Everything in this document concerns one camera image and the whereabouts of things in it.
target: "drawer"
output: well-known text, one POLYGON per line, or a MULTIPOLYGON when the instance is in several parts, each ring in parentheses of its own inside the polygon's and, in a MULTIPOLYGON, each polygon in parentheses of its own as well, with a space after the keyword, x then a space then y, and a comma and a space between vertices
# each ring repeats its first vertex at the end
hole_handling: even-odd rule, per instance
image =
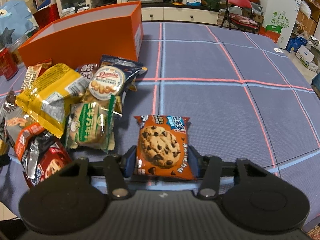
POLYGON ((218 12, 189 8, 164 8, 164 21, 184 21, 217 24, 218 12))
POLYGON ((142 21, 163 21, 163 8, 142 8, 142 21))

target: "ribbed gray surface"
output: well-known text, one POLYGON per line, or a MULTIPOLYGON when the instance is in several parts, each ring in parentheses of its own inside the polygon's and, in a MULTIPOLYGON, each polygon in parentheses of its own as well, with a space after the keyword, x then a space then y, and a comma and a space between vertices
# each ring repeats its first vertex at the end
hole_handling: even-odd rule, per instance
POLYGON ((302 231, 259 236, 230 223, 215 202, 202 201, 191 191, 137 191, 113 202, 93 226, 66 236, 28 232, 19 240, 184 239, 184 240, 304 240, 302 231))

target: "orange shoebox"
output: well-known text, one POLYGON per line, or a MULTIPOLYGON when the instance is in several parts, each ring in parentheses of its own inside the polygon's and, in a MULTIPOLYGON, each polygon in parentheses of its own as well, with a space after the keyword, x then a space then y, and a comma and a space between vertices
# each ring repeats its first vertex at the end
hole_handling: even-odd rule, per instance
POLYGON ((19 47, 25 65, 51 58, 71 68, 99 63, 102 54, 138 60, 143 29, 141 3, 112 4, 56 20, 19 47))

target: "white refrigerator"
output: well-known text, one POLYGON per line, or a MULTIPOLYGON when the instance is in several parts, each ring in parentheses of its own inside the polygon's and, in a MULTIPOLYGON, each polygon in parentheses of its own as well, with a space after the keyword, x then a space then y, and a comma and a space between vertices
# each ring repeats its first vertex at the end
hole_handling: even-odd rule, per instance
POLYGON ((285 49, 295 21, 297 19, 300 0, 260 0, 263 7, 263 27, 267 25, 281 26, 281 36, 278 39, 278 46, 285 49))

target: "chair backrest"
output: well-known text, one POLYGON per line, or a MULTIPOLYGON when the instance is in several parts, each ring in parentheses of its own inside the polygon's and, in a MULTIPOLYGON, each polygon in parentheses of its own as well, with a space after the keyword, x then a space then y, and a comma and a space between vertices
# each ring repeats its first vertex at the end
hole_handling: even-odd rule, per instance
POLYGON ((228 3, 231 3, 233 5, 236 5, 242 8, 252 8, 249 0, 227 0, 227 1, 228 3))

